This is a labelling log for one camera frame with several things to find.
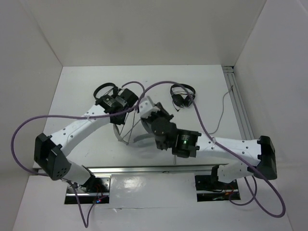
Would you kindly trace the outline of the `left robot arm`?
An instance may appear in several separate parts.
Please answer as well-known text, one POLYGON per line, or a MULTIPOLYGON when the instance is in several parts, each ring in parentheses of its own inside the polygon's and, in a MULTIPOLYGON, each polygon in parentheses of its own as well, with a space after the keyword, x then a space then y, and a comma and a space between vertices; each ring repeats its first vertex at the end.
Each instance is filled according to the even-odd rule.
POLYGON ((65 180, 90 192, 101 180, 85 166, 67 159, 71 151, 90 134, 109 123, 121 125, 126 113, 138 101, 129 89, 119 95, 104 95, 82 116, 62 130, 49 136, 39 134, 35 139, 34 160, 52 180, 65 180))

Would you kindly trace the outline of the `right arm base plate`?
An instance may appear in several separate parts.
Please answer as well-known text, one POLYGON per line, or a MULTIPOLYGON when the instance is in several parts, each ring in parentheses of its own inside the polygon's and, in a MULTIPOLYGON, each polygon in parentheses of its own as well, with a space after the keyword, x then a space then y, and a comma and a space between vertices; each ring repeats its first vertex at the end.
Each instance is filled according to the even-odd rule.
POLYGON ((237 181, 231 183, 212 182, 209 175, 195 175, 198 202, 240 200, 237 181))

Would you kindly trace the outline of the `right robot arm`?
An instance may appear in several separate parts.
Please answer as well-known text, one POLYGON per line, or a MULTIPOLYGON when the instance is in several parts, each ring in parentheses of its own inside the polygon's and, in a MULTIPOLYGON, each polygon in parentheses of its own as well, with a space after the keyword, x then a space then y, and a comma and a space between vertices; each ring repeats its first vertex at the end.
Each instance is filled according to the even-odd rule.
POLYGON ((139 106, 144 126, 153 134, 159 150, 171 150, 174 156, 218 157, 230 160, 225 165, 212 167, 210 183, 216 189, 233 180, 254 176, 267 180, 277 179, 275 148, 268 136, 256 140, 209 138, 206 134, 177 128, 161 103, 146 100, 139 106))

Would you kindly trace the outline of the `white grey headphones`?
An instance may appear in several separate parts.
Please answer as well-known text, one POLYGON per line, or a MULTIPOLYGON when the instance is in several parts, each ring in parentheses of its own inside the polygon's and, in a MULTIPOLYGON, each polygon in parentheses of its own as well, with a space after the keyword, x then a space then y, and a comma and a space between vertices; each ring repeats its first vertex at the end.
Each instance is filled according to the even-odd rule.
POLYGON ((133 139, 133 141, 130 142, 130 137, 131 137, 132 131, 133 131, 133 129, 136 127, 136 125, 137 125, 138 123, 140 123, 140 122, 141 122, 140 119, 139 119, 137 122, 133 122, 133 123, 132 123, 131 129, 130 129, 130 130, 127 132, 127 134, 124 135, 124 136, 121 136, 122 130, 120 131, 120 130, 118 129, 118 126, 117 126, 116 124, 113 124, 113 131, 114 131, 114 134, 115 134, 117 140, 118 140, 119 142, 122 142, 122 143, 126 144, 126 145, 129 145, 130 143, 131 143, 131 144, 133 144, 133 143, 138 143, 138 142, 140 142, 140 141, 142 141, 142 140, 145 140, 145 139, 153 139, 153 138, 154 138, 154 134, 152 134, 151 132, 149 132, 150 129, 149 129, 149 127, 148 127, 146 124, 144 124, 143 122, 141 122, 142 125, 143 125, 143 127, 144 127, 144 129, 147 131, 147 133, 146 133, 146 134, 139 135, 139 136, 136 136, 136 137, 133 139), (125 138, 127 135, 129 135, 129 138, 128 138, 127 141, 125 141, 124 138, 125 138))

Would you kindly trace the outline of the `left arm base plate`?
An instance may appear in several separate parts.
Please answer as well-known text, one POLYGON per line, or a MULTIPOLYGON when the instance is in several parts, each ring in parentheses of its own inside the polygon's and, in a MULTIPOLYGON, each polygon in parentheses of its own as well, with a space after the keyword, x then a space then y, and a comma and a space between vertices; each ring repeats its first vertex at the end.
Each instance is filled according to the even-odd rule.
POLYGON ((108 204, 109 203, 109 192, 111 184, 111 175, 101 175, 97 177, 99 182, 96 183, 90 190, 86 190, 84 187, 74 183, 73 188, 68 185, 65 194, 65 205, 77 205, 76 191, 79 202, 81 205, 96 204, 108 204))

